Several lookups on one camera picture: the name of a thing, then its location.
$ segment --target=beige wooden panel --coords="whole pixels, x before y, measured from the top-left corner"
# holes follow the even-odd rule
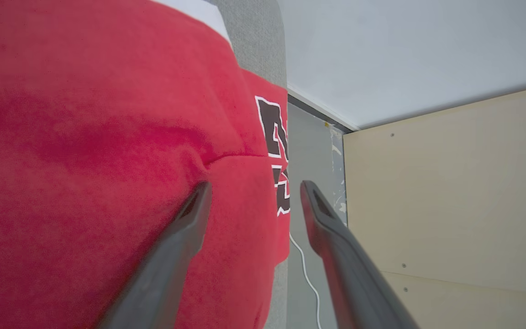
[[[349,227],[382,271],[526,292],[526,91],[344,149]]]
[[[421,329],[526,329],[526,293],[392,273],[384,277]]]

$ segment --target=gray wall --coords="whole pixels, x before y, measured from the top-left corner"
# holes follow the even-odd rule
[[[346,220],[342,133],[334,127],[326,127],[324,121],[292,104],[288,104],[288,118],[290,231],[304,251],[308,277],[320,294],[322,328],[335,329],[336,318],[324,265],[311,249],[305,231],[299,185],[304,179],[313,180],[332,206],[337,205],[334,208],[341,219]],[[305,281],[301,256],[293,244],[290,244],[288,262],[287,328],[317,328],[316,296]]]

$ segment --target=wooden board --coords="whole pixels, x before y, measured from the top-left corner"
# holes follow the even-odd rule
[[[392,273],[384,277],[421,329],[526,329],[526,293]]]
[[[526,292],[526,91],[350,133],[344,150],[349,227],[382,271]]]

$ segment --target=red garment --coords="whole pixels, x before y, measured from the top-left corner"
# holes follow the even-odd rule
[[[286,127],[284,89],[161,4],[0,0],[0,328],[94,327],[203,180],[176,328],[263,327],[289,219],[259,88]]]

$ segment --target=cord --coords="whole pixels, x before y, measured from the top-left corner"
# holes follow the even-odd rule
[[[316,294],[316,322],[318,323],[318,329],[322,329],[322,326],[320,325],[320,295],[318,294],[318,290],[314,288],[314,286],[311,284],[309,277],[307,277],[307,271],[305,270],[305,257],[303,256],[303,250],[301,250],[300,246],[296,243],[294,240],[294,237],[292,237],[292,233],[289,233],[289,239],[292,241],[292,243],[300,250],[301,254],[301,266],[303,267],[303,275],[305,276],[305,281],[307,281],[307,284],[310,286],[312,290],[314,290],[314,293]]]

